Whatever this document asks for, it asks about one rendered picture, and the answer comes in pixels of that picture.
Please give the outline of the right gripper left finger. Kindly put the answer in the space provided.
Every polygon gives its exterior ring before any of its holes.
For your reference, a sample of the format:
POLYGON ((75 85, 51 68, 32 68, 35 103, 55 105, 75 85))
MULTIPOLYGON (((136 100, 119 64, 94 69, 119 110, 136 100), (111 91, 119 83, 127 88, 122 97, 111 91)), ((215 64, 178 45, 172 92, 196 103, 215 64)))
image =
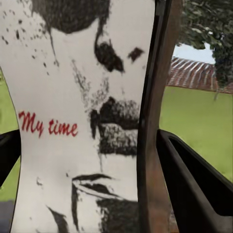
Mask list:
POLYGON ((19 129, 0 134, 0 188, 20 156, 19 129))

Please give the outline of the bottle of coffee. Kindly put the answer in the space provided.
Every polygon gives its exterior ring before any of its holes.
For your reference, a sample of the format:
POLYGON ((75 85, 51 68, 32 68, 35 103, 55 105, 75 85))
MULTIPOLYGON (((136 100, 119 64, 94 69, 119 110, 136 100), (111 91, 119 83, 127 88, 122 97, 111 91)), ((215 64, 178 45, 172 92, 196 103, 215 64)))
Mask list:
POLYGON ((20 171, 9 233, 169 233, 156 133, 183 0, 0 0, 20 171))

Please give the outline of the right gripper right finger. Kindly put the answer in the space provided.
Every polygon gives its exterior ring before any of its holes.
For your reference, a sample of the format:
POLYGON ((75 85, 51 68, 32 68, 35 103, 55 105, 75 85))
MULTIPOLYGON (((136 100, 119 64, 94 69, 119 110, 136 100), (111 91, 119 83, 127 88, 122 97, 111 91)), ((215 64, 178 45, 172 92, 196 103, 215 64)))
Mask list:
POLYGON ((171 132, 156 149, 179 233, 233 233, 233 183, 171 132))

